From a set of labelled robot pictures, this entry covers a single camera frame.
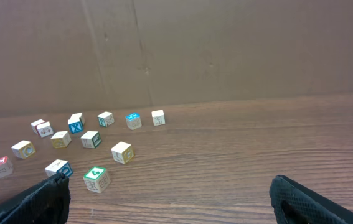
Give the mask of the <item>red letter E block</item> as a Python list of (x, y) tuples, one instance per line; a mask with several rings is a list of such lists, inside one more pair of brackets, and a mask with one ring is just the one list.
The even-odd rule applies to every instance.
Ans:
[(13, 173), (13, 164), (7, 156), (0, 157), (0, 178), (8, 176)]

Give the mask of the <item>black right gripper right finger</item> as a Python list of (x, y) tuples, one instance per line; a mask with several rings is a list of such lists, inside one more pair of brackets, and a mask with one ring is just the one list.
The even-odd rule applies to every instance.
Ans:
[(285, 175), (270, 185), (277, 224), (353, 224), (353, 212)]

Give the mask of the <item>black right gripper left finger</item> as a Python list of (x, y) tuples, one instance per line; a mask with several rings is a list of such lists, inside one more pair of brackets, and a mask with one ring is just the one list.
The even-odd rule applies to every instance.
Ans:
[(64, 174), (55, 174), (3, 202), (0, 204), (0, 223), (67, 223), (69, 181)]

